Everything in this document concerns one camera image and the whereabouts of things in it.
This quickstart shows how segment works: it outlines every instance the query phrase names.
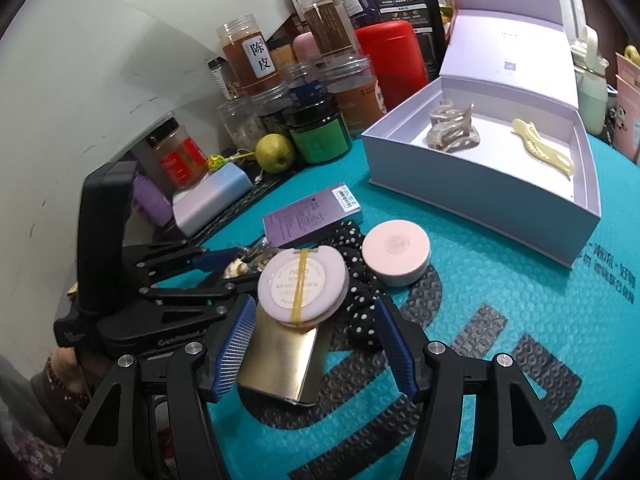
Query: open box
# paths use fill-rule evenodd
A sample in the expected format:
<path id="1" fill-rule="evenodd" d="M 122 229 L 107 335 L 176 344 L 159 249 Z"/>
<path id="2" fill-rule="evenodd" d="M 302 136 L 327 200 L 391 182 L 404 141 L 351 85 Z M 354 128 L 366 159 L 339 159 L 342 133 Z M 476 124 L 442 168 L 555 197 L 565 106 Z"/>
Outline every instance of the open box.
<path id="1" fill-rule="evenodd" d="M 600 220 L 600 193 L 577 111 L 559 2 L 456 3 L 441 77 L 363 134 L 370 181 L 469 218 L 571 267 Z M 536 43 L 536 53 L 530 45 L 541 38 L 545 48 Z M 444 98 L 456 108 L 474 104 L 478 146 L 454 153 L 427 147 L 430 112 Z M 529 155 L 512 133 L 516 118 L 534 123 L 546 144 L 571 157 L 571 178 Z"/>

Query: yellow rubber band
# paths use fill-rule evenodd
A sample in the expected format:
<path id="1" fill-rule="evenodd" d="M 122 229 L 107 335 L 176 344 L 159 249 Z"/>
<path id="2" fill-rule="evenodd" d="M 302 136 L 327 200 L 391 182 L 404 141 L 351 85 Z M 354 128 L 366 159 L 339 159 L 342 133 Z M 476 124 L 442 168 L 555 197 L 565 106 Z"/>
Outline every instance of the yellow rubber band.
<path id="1" fill-rule="evenodd" d="M 306 254 L 309 249 L 300 250 L 300 260 L 298 261 L 298 282 L 296 283 L 296 293 L 293 295 L 293 310 L 291 311 L 291 322 L 295 325 L 302 323 L 302 294 L 305 290 Z"/>

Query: black polka dot scrunchie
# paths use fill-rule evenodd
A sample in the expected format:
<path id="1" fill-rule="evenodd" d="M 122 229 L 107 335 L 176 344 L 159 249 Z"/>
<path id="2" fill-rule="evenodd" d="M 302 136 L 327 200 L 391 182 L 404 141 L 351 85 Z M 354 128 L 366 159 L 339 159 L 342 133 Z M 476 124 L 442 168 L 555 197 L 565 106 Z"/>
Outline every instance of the black polka dot scrunchie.
<path id="1" fill-rule="evenodd" d="M 378 277 L 362 260 L 364 235 L 353 221 L 341 222 L 335 233 L 324 241 L 340 251 L 349 270 L 349 290 L 342 303 L 351 314 L 347 327 L 349 340 L 370 350 L 382 346 L 374 327 L 374 303 L 380 297 L 382 286 Z"/>

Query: round compact case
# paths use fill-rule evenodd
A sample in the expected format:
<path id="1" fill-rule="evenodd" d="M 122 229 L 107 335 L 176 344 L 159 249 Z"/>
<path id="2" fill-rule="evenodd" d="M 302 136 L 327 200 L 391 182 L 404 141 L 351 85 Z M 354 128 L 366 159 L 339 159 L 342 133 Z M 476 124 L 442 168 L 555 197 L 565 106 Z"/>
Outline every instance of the round compact case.
<path id="1" fill-rule="evenodd" d="M 288 326 L 315 326 L 333 314 L 347 295 L 349 275 L 340 253 L 329 246 L 305 250 L 305 279 L 296 320 L 294 298 L 302 251 L 276 254 L 264 267 L 258 282 L 258 300 L 273 319 Z"/>
<path id="2" fill-rule="evenodd" d="M 407 286 L 424 274 L 431 243 L 418 224 L 390 220 L 375 226 L 362 243 L 362 258 L 386 286 Z"/>

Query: red label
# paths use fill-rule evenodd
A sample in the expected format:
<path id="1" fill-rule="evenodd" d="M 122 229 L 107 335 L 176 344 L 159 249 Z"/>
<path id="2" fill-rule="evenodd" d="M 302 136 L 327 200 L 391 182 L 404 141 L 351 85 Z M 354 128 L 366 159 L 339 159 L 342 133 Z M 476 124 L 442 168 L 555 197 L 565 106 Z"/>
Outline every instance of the red label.
<path id="1" fill-rule="evenodd" d="M 189 167 L 176 152 L 171 152 L 160 161 L 160 165 L 176 186 L 181 186 L 191 178 Z"/>
<path id="2" fill-rule="evenodd" d="M 198 166 L 207 165 L 207 157 L 204 156 L 202 150 L 195 142 L 193 142 L 193 139 L 191 139 L 191 137 L 182 142 L 182 147 L 187 153 L 189 153 L 189 155 L 191 155 L 191 158 Z"/>

